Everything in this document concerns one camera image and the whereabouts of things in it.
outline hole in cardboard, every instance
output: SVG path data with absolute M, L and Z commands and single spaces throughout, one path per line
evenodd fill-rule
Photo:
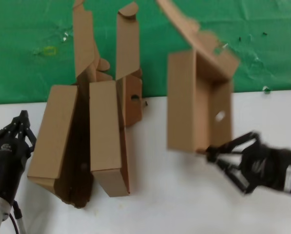
M 140 97 L 138 95 L 132 95 L 131 101 L 140 101 Z
M 223 118 L 225 117 L 225 112 L 224 111 L 220 111 L 216 116 L 215 116 L 215 120 L 217 122 L 221 122 L 223 120 Z

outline green wall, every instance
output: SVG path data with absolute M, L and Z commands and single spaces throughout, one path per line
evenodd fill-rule
M 129 0 L 87 0 L 96 41 L 115 74 L 116 13 Z M 145 97 L 165 96 L 167 54 L 189 48 L 154 0 L 140 10 Z M 291 89 L 291 0 L 175 0 L 241 58 L 235 91 Z M 72 0 L 0 0 L 0 103 L 46 101 L 75 82 Z

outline white surface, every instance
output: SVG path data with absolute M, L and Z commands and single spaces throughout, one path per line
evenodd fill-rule
M 26 178 L 16 200 L 28 234 L 291 234 L 291 196 L 256 189 L 243 197 L 205 159 L 166 150 L 167 98 L 147 100 L 142 122 L 127 131 L 129 197 L 109 198 L 95 183 L 85 209 L 66 205 Z M 0 128 L 22 109 L 37 134 L 45 103 L 0 105 Z M 234 136 L 258 130 L 291 148 L 291 91 L 233 95 Z M 10 220 L 0 234 L 13 234 Z

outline cable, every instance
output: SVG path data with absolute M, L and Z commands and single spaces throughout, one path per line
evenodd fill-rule
M 19 205 L 17 203 L 17 201 L 14 201 L 13 202 L 13 212 L 14 212 L 14 217 L 16 220 L 20 219 L 20 218 L 23 218 L 22 216 L 22 212 L 19 208 Z
M 9 217 L 10 217 L 12 223 L 13 223 L 13 227 L 14 227 L 15 233 L 19 234 L 18 227 L 17 227 L 17 224 L 15 223 L 15 220 L 14 220 L 13 216 L 11 214 L 9 214 Z

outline brown cardboard box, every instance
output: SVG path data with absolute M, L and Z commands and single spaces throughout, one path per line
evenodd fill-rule
M 232 77 L 239 61 L 169 0 L 157 0 L 192 46 L 168 58 L 168 148 L 204 151 L 232 139 Z
M 95 179 L 111 197 L 128 195 L 125 128 L 115 81 L 90 83 L 90 143 Z
M 117 13 L 116 80 L 125 126 L 142 120 L 142 70 L 138 5 L 128 4 Z
M 77 86 L 53 86 L 27 174 L 78 208 L 90 200 L 92 187 L 88 117 L 88 105 Z

